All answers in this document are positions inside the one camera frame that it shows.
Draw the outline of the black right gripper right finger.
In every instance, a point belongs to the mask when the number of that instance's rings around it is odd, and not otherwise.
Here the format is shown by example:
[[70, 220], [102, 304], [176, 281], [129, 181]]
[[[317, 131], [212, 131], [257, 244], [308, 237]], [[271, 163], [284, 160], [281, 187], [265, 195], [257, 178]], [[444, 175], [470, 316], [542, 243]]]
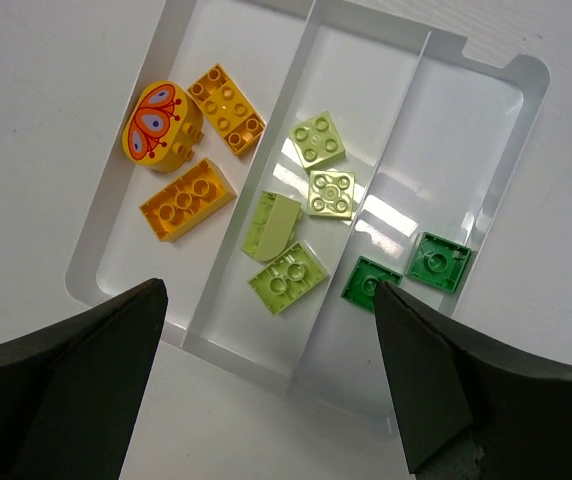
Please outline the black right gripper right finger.
[[387, 282], [374, 305], [412, 475], [572, 479], [572, 365], [500, 342]]

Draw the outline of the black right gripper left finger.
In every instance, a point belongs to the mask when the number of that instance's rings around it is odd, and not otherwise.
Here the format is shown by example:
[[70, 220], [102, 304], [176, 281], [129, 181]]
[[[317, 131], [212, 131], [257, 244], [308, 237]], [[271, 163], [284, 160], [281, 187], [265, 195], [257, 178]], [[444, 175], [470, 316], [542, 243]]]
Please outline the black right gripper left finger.
[[0, 479], [119, 477], [167, 304], [149, 279], [0, 344]]

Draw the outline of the yellow long lego brick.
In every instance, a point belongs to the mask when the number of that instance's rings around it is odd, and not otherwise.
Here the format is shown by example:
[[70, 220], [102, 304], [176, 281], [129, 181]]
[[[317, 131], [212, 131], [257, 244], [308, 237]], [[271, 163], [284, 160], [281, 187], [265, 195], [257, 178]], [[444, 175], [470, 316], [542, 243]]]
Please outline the yellow long lego brick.
[[188, 95], [233, 155], [240, 157], [263, 134], [265, 122], [220, 64], [193, 82]]

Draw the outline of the light green square lego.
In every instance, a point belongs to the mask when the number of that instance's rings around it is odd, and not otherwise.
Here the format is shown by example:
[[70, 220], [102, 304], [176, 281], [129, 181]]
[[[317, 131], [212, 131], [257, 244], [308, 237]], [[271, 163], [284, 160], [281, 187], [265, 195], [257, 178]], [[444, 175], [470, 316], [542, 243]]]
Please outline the light green square lego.
[[350, 220], [353, 214], [355, 174], [311, 170], [307, 213], [310, 216]]

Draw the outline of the yellow lego brick slope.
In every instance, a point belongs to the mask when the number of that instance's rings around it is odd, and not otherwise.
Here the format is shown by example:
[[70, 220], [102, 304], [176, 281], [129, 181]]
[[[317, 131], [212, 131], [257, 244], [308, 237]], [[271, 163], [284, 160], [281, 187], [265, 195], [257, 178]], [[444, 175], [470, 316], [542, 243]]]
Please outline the yellow lego brick slope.
[[235, 198], [220, 168], [203, 158], [139, 209], [160, 242], [174, 242]]

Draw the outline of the dark green square lego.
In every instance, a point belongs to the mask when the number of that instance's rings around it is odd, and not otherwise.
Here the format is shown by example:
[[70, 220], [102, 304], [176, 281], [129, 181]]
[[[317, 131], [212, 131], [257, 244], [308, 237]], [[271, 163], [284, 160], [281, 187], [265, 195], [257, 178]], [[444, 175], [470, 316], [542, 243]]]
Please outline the dark green square lego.
[[423, 232], [410, 257], [406, 276], [430, 287], [455, 293], [473, 251], [430, 232]]

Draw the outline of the green lego brick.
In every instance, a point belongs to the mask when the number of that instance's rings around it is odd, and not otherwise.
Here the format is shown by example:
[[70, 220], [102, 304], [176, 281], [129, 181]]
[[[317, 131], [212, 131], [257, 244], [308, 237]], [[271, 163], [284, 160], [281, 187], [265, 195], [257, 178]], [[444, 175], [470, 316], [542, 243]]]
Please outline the green lego brick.
[[341, 297], [370, 313], [374, 312], [377, 285], [386, 281], [399, 286], [403, 275], [367, 257], [360, 256], [346, 282]]

